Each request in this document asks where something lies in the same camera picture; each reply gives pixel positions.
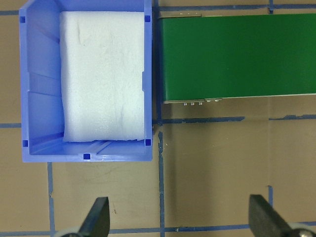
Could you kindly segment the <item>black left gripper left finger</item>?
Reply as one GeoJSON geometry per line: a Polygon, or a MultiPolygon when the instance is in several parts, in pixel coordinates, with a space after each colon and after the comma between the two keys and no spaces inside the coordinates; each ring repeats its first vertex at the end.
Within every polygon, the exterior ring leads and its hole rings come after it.
{"type": "Polygon", "coordinates": [[[98,197],[79,229],[82,237],[107,237],[110,231],[108,197],[98,197]]]}

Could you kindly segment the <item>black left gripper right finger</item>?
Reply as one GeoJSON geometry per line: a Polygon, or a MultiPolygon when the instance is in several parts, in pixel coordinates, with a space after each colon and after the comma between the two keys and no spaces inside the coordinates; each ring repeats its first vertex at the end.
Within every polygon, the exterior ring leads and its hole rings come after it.
{"type": "Polygon", "coordinates": [[[255,237],[296,236],[296,230],[285,222],[262,195],[250,195],[248,222],[255,237]]]}

